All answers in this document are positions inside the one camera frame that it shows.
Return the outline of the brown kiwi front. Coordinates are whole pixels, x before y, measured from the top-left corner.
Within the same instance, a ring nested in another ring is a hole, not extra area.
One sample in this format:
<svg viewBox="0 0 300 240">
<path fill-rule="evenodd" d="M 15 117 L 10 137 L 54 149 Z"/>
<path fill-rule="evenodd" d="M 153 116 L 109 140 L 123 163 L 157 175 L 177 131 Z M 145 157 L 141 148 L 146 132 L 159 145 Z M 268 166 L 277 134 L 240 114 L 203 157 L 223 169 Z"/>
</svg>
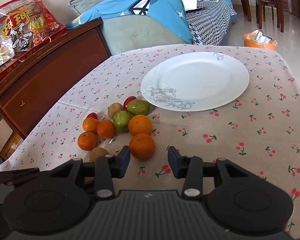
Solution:
<svg viewBox="0 0 300 240">
<path fill-rule="evenodd" d="M 95 162 L 98 158 L 109 155 L 109 152 L 101 147 L 96 147 L 90 152 L 90 161 Z"/>
</svg>

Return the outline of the brown kiwi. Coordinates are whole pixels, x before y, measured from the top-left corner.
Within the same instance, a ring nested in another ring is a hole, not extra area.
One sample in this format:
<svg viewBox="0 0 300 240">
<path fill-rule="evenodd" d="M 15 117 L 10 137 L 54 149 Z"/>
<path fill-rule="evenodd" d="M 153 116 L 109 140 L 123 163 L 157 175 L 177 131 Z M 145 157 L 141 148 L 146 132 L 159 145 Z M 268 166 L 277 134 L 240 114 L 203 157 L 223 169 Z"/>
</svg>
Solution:
<svg viewBox="0 0 300 240">
<path fill-rule="evenodd" d="M 90 152 L 90 161 L 95 162 L 98 158 L 109 155 L 109 152 L 101 147 L 96 147 Z"/>
<path fill-rule="evenodd" d="M 119 111 L 123 110 L 123 106 L 120 103 L 112 103 L 109 107 L 108 107 L 108 116 L 113 119 L 115 114 Z"/>
</svg>

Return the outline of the large orange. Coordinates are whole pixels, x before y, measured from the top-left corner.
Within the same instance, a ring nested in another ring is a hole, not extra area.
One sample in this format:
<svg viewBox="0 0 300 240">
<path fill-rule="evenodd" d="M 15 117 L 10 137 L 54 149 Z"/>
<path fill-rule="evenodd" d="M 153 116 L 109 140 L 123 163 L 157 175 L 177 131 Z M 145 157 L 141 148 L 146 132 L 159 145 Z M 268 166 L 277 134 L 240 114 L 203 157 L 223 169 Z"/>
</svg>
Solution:
<svg viewBox="0 0 300 240">
<path fill-rule="evenodd" d="M 151 158 L 155 153 L 155 142 L 148 134 L 137 134 L 129 143 L 131 155 L 139 160 Z"/>
<path fill-rule="evenodd" d="M 145 115 L 135 115 L 128 123 L 128 131 L 132 136 L 137 134 L 150 135 L 152 132 L 152 123 Z"/>
</svg>

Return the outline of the small orange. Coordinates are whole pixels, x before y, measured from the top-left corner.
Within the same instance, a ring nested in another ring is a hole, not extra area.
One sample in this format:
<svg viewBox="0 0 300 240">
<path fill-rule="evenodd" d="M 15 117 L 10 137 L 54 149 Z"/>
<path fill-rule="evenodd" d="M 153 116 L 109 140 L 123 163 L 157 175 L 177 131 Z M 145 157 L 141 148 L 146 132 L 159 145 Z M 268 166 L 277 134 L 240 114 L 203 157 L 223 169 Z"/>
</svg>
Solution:
<svg viewBox="0 0 300 240">
<path fill-rule="evenodd" d="M 91 151 L 97 147 L 97 136 L 93 132 L 83 132 L 77 139 L 77 144 L 84 151 Z"/>
<path fill-rule="evenodd" d="M 110 120 L 102 120 L 97 127 L 97 134 L 102 139 L 110 139 L 115 135 L 116 129 Z"/>
<path fill-rule="evenodd" d="M 94 134 L 97 134 L 98 124 L 99 121 L 97 119 L 87 117 L 84 119 L 82 123 L 82 128 L 85 132 L 92 132 Z"/>
</svg>

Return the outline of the green round fruit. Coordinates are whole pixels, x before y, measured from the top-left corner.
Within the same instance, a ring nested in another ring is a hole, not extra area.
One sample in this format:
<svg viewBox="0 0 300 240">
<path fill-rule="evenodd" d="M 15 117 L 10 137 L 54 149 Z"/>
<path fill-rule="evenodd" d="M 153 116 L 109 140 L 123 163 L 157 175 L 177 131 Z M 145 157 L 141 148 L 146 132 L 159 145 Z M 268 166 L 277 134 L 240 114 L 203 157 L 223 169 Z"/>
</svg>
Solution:
<svg viewBox="0 0 300 240">
<path fill-rule="evenodd" d="M 128 132 L 128 124 L 132 115 L 127 111 L 118 111 L 113 118 L 113 124 L 118 132 Z"/>
</svg>

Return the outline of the brown kiwi back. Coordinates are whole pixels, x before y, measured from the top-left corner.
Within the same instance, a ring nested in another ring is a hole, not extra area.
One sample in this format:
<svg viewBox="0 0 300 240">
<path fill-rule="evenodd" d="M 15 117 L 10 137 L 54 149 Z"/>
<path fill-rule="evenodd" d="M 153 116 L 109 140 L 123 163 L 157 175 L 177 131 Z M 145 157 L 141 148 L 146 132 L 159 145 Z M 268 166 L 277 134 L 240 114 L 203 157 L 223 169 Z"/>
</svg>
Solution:
<svg viewBox="0 0 300 240">
<path fill-rule="evenodd" d="M 112 103 L 109 107 L 108 107 L 108 116 L 113 119 L 115 114 L 119 111 L 123 110 L 123 106 L 120 103 Z"/>
</svg>

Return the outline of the green fruit from plate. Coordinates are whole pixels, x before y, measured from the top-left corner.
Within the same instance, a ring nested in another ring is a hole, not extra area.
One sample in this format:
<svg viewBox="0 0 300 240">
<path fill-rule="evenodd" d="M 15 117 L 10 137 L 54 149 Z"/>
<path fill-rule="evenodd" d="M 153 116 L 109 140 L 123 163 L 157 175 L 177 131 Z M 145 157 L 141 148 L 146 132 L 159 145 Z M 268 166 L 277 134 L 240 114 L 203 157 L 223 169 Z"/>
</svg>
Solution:
<svg viewBox="0 0 300 240">
<path fill-rule="evenodd" d="M 127 111 L 132 115 L 148 115 L 150 104 L 145 100 L 135 99 L 127 105 Z"/>
</svg>

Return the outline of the white plate with flower drawing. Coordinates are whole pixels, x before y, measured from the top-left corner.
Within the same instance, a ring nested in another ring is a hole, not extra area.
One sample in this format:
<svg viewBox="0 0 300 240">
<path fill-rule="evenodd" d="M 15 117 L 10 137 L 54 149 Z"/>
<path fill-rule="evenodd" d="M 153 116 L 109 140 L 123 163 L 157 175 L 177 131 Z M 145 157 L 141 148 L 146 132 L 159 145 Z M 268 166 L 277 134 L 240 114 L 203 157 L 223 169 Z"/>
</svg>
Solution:
<svg viewBox="0 0 300 240">
<path fill-rule="evenodd" d="M 234 57 L 195 52 L 157 64 L 144 76 L 141 94 L 162 109 L 207 111 L 238 99 L 249 81 L 247 68 Z"/>
</svg>

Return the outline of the cardboard box on floor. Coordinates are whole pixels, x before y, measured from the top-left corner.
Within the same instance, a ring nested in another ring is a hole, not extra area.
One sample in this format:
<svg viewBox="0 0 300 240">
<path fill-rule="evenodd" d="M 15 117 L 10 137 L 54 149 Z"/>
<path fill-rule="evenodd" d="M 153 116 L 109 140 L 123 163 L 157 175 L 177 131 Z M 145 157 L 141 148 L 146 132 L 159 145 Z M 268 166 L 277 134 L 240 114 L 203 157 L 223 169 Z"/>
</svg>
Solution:
<svg viewBox="0 0 300 240">
<path fill-rule="evenodd" d="M 7 160 L 21 145 L 23 139 L 14 132 L 4 119 L 0 120 L 0 156 Z"/>
</svg>

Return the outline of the cherry print tablecloth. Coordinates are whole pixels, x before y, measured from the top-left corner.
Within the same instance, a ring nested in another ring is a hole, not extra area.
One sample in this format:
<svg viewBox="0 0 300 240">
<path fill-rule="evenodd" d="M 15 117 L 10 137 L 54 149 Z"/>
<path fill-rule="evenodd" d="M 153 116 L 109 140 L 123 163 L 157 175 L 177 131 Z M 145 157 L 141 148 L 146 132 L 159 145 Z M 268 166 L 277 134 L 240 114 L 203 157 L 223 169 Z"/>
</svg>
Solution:
<svg viewBox="0 0 300 240">
<path fill-rule="evenodd" d="M 181 189 L 183 181 L 173 177 L 168 165 L 170 146 L 207 162 L 223 157 L 290 195 L 294 213 L 286 232 L 300 238 L 300 88 L 286 61 L 273 50 L 168 45 L 112 56 L 58 100 L 0 171 L 51 170 L 75 157 L 89 161 L 89 152 L 77 144 L 88 114 L 106 119 L 112 103 L 141 96 L 141 81 L 157 64 L 199 51 L 242 62 L 250 75 L 246 91 L 228 105 L 204 112 L 152 108 L 156 152 L 146 161 L 132 158 L 125 177 L 115 180 L 115 189 Z"/>
</svg>

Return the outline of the green sofa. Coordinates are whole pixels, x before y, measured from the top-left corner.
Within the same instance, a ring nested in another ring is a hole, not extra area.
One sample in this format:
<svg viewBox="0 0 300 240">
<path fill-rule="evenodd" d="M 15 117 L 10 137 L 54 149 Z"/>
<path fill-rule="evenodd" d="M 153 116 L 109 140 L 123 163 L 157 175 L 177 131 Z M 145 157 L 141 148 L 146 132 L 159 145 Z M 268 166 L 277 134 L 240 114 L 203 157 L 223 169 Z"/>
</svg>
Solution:
<svg viewBox="0 0 300 240">
<path fill-rule="evenodd" d="M 101 33 L 111 55 L 141 48 L 186 43 L 156 20 L 140 15 L 105 19 Z"/>
</svg>

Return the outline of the houndstooth sofa cover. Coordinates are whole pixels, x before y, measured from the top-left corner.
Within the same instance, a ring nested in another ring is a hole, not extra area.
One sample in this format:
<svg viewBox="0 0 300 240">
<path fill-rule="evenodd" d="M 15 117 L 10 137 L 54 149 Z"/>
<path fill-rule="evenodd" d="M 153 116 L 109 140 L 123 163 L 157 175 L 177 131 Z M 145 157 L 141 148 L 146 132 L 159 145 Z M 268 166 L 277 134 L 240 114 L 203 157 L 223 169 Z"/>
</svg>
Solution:
<svg viewBox="0 0 300 240">
<path fill-rule="evenodd" d="M 201 1 L 197 9 L 188 11 L 186 19 L 194 45 L 223 45 L 228 38 L 229 28 L 235 22 L 237 12 L 225 0 Z"/>
</svg>

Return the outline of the orange waste bin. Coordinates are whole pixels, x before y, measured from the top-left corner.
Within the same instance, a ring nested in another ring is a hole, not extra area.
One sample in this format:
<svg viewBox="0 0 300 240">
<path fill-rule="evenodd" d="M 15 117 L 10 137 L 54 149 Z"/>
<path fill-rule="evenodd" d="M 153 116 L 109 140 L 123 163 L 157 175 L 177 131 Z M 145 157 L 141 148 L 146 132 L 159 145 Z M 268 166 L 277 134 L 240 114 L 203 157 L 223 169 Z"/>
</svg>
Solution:
<svg viewBox="0 0 300 240">
<path fill-rule="evenodd" d="M 244 34 L 243 42 L 245 47 L 251 48 L 276 50 L 277 47 L 277 41 L 270 36 L 264 35 L 260 30 Z"/>
</svg>

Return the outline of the white paper on sofa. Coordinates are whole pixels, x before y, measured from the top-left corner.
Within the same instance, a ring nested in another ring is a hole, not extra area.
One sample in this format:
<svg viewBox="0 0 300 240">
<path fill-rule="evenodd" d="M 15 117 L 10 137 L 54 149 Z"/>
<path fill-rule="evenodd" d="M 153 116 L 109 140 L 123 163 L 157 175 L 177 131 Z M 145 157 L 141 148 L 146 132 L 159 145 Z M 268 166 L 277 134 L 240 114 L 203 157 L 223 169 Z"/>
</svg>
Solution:
<svg viewBox="0 0 300 240">
<path fill-rule="evenodd" d="M 197 0 L 182 0 L 185 11 L 193 11 L 197 9 Z"/>
</svg>

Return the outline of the blue blanket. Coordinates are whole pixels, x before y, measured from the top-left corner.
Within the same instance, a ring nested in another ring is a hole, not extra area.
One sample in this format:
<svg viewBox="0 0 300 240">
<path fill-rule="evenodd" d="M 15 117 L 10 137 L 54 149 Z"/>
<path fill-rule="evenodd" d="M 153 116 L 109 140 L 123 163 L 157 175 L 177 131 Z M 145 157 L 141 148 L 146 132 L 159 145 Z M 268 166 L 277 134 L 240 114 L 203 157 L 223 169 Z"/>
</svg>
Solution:
<svg viewBox="0 0 300 240">
<path fill-rule="evenodd" d="M 192 43 L 183 0 L 104 0 L 70 21 L 66 28 L 71 30 L 97 18 L 106 20 L 127 15 L 148 16 L 186 43 Z"/>
</svg>

